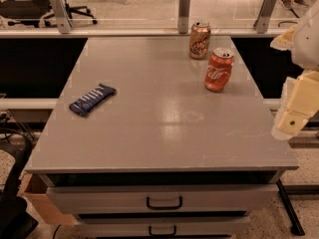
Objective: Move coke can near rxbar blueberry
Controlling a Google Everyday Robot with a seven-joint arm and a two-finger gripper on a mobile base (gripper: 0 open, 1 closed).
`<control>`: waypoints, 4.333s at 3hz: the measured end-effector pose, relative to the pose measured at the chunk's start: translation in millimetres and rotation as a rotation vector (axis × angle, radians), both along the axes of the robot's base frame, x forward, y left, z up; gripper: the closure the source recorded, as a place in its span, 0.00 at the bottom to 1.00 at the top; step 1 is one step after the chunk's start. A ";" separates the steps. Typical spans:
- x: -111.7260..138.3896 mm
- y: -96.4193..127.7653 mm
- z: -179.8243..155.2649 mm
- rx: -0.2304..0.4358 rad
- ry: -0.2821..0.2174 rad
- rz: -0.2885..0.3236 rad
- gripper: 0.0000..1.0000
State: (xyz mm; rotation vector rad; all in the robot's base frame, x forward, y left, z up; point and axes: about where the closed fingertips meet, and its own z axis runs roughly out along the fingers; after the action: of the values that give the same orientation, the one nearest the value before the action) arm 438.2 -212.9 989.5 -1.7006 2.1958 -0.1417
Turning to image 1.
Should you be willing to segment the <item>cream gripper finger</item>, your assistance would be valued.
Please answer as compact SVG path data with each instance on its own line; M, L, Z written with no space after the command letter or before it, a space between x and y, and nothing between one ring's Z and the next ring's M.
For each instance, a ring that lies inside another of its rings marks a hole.
M270 47L279 51L291 51L293 48L295 30L296 25L290 27L283 34L274 38L270 43Z
M297 79L288 77L283 85L280 108L271 134L288 140L319 112L319 72L305 70Z

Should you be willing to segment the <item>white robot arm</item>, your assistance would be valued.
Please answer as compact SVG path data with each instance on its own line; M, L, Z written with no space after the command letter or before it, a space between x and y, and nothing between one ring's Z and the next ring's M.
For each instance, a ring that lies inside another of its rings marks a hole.
M274 138L288 140L319 112L319 1L270 47L290 51L292 62L303 70L296 79L286 78L271 130Z

